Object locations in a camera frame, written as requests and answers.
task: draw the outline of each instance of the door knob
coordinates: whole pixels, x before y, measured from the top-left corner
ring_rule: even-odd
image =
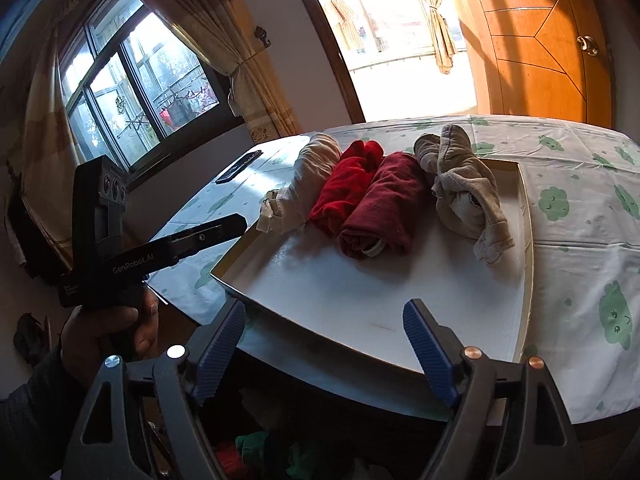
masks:
[[[585,51],[589,56],[598,55],[598,44],[591,36],[578,36],[578,45],[580,50]]]

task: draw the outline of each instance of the beige rolled cloth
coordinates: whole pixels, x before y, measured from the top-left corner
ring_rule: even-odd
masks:
[[[431,190],[440,221],[453,232],[477,240],[478,260],[487,265],[497,262],[515,243],[500,208],[494,174],[475,156],[466,132],[448,124],[440,137],[420,136],[414,152],[421,168],[436,174]]]
[[[341,154],[333,137],[313,134],[293,164],[291,183],[268,192],[262,201],[256,229],[282,234],[303,225]]]

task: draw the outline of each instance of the person's arm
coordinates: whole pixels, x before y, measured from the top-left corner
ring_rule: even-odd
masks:
[[[36,366],[27,384],[0,402],[0,478],[47,479],[62,468],[66,445],[84,392],[102,360],[101,340],[140,317],[134,347],[140,357],[156,353],[158,298],[148,291],[140,314],[135,308],[87,311],[76,308],[55,346]]]

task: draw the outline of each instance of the rolled clothing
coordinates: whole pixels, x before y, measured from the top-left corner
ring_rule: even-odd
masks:
[[[291,183],[270,191],[262,201],[258,231],[282,234],[303,225],[340,155],[340,146],[333,137],[314,134],[293,164]]]
[[[375,140],[354,140],[324,183],[309,222],[327,236],[336,237],[364,197],[382,157],[382,147]]]
[[[433,169],[434,147],[438,147],[436,177],[432,191],[442,223],[453,232],[477,240],[474,254],[487,265],[515,245],[506,216],[500,208],[494,174],[475,156],[466,132],[455,124],[437,136],[424,135],[415,146],[422,155],[420,166]]]
[[[361,260],[385,247],[402,255],[411,250],[420,210],[427,201],[427,176],[414,156],[386,156],[362,201],[349,216],[338,243],[344,254]]]

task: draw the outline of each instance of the metal screw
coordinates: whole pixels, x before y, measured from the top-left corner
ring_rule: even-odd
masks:
[[[465,348],[465,355],[469,359],[479,359],[482,357],[482,350],[477,346],[468,346]]]
[[[110,355],[104,360],[104,365],[107,368],[114,368],[120,364],[120,356]]]
[[[529,358],[529,366],[531,368],[536,368],[538,370],[540,370],[540,368],[544,368],[545,367],[545,362],[540,359],[539,357],[530,357]]]
[[[169,349],[166,351],[166,354],[171,358],[171,359],[177,359],[178,357],[182,357],[184,355],[184,346],[182,345],[173,345],[170,346]]]

